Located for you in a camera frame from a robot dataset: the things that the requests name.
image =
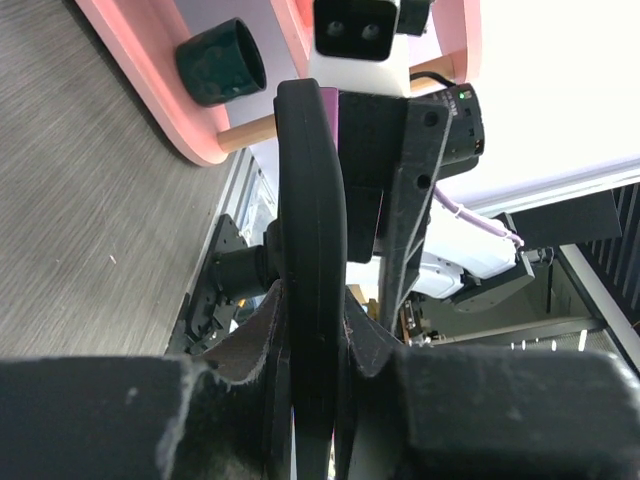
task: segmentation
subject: gray carpet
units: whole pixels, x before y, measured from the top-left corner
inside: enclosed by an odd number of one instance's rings
[[[228,162],[176,155],[68,1],[0,0],[0,118],[0,355],[162,353]]]

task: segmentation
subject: pink cable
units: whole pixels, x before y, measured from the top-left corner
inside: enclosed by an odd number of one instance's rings
[[[462,205],[459,205],[453,200],[449,199],[449,197],[447,197],[437,186],[433,189],[433,196],[456,217],[460,217],[463,220],[471,223],[472,225],[480,228],[481,230],[491,233],[492,235],[508,238],[518,247],[524,246],[524,240],[513,233],[511,230],[506,227],[498,228],[495,225],[489,223],[486,218],[465,209]]]

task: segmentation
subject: black cylindrical object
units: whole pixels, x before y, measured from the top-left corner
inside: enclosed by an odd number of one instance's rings
[[[235,301],[265,294],[272,283],[268,271],[266,249],[258,245],[220,255],[211,275],[220,292]]]
[[[400,0],[396,33],[421,37],[427,30],[432,0]]]
[[[180,45],[176,49],[176,65],[189,95],[204,107],[260,92],[267,86],[258,46],[239,18]]]

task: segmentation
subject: wooden dowel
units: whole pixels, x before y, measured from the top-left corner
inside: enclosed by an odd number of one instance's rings
[[[276,117],[267,115],[218,133],[218,145],[231,153],[276,136]]]
[[[454,77],[453,63],[448,56],[435,58],[428,62],[414,65],[409,69],[409,75],[419,72],[435,72],[445,78]],[[418,92],[435,85],[438,85],[438,82],[431,78],[418,78],[411,82],[411,91]],[[241,148],[264,142],[275,136],[276,119],[273,115],[267,115],[218,133],[218,144],[223,152],[231,153]]]

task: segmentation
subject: white backdrop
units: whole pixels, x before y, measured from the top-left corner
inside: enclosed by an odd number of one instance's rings
[[[486,153],[443,189],[486,205],[600,169],[640,167],[638,18],[638,0],[483,0],[474,86]]]

